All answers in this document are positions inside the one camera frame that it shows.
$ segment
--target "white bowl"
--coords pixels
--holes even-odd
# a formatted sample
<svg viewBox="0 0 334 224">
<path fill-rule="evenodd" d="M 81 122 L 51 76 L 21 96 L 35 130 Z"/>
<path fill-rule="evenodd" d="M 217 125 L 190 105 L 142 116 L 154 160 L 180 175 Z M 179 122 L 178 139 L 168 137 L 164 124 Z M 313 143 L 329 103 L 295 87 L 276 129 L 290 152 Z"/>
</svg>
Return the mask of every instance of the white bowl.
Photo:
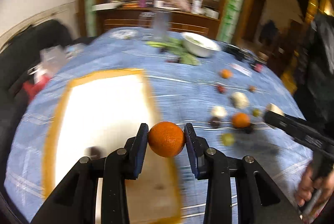
<svg viewBox="0 0 334 224">
<path fill-rule="evenodd" d="M 214 52 L 221 50 L 220 46 L 216 42 L 200 34 L 184 32 L 181 33 L 181 35 L 184 38 L 183 44 L 186 49 L 196 56 L 210 57 L 214 54 Z"/>
</svg>

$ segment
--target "red object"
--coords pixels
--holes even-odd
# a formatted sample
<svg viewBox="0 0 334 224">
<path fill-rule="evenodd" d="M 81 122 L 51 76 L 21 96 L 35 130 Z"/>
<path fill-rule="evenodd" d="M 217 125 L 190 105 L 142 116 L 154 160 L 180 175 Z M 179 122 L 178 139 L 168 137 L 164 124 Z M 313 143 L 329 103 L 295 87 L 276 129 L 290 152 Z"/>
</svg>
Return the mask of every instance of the red object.
<svg viewBox="0 0 334 224">
<path fill-rule="evenodd" d="M 217 86 L 217 90 L 218 90 L 219 93 L 225 93 L 226 92 L 226 88 L 221 86 L 221 85 Z"/>
<path fill-rule="evenodd" d="M 256 71 L 256 72 L 261 72 L 262 71 L 262 64 L 256 64 L 255 65 L 255 67 L 254 67 L 254 70 Z"/>
<path fill-rule="evenodd" d="M 50 79 L 51 78 L 48 75 L 44 74 L 41 77 L 41 80 L 37 84 L 33 85 L 28 81 L 25 81 L 23 83 L 23 89 L 27 92 L 27 94 L 29 96 L 29 103 L 34 99 L 36 94 L 44 88 L 44 86 L 47 84 L 47 82 Z"/>
</svg>

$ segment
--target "silver bolt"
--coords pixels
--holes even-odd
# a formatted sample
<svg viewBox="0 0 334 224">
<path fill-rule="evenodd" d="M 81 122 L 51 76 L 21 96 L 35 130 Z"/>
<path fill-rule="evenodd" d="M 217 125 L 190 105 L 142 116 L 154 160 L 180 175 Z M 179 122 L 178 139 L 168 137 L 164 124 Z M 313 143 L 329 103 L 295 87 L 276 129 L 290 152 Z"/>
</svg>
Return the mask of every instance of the silver bolt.
<svg viewBox="0 0 334 224">
<path fill-rule="evenodd" d="M 216 149 L 214 149 L 214 148 L 208 148 L 207 150 L 206 150 L 206 153 L 207 154 L 209 154 L 209 155 L 214 155 L 214 154 L 216 154 Z"/>
<path fill-rule="evenodd" d="M 246 156 L 245 157 L 245 161 L 247 162 L 247 163 L 253 163 L 254 162 L 254 157 L 253 156 Z"/>
<path fill-rule="evenodd" d="M 126 154 L 126 149 L 124 149 L 124 148 L 119 148 L 119 149 L 117 150 L 117 154 L 118 154 L 118 155 L 124 155 L 124 154 Z"/>
<path fill-rule="evenodd" d="M 87 157 L 87 156 L 81 157 L 81 158 L 79 159 L 79 162 L 80 162 L 81 164 L 86 164 L 86 163 L 88 163 L 88 161 L 89 161 L 89 157 Z"/>
</svg>

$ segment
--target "red cloth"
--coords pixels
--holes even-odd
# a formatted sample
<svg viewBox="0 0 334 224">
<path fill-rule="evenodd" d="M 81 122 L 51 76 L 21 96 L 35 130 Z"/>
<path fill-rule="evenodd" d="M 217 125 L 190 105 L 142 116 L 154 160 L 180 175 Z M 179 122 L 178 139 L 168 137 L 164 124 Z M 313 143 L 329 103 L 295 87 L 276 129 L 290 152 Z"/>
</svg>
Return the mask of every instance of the red cloth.
<svg viewBox="0 0 334 224">
<path fill-rule="evenodd" d="M 34 99 L 34 97 L 36 96 L 36 94 L 38 92 L 40 92 L 44 88 L 44 86 L 47 84 L 47 82 L 50 79 L 51 78 L 48 75 L 44 74 L 41 77 L 41 80 L 37 84 L 33 85 L 30 82 L 28 82 L 28 81 L 25 81 L 23 83 L 23 89 L 26 91 L 26 93 L 29 96 L 29 103 Z"/>
</svg>

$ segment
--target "orange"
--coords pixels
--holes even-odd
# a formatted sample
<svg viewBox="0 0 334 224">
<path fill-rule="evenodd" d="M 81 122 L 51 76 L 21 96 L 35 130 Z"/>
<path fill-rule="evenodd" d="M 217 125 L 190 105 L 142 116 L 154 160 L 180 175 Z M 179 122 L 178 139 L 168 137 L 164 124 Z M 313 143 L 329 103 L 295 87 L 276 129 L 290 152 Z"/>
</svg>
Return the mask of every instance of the orange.
<svg viewBox="0 0 334 224">
<path fill-rule="evenodd" d="M 183 131 L 174 123 L 163 121 L 155 124 L 148 133 L 148 144 L 162 157 L 178 155 L 184 147 Z"/>
<path fill-rule="evenodd" d="M 225 78 L 225 79 L 228 79 L 228 78 L 231 78 L 233 73 L 230 71 L 230 70 L 227 70 L 227 69 L 223 69 L 221 72 L 220 72 L 220 75 Z"/>
<path fill-rule="evenodd" d="M 251 124 L 251 120 L 245 113 L 236 113 L 232 116 L 232 124 L 235 128 L 245 128 Z"/>
</svg>

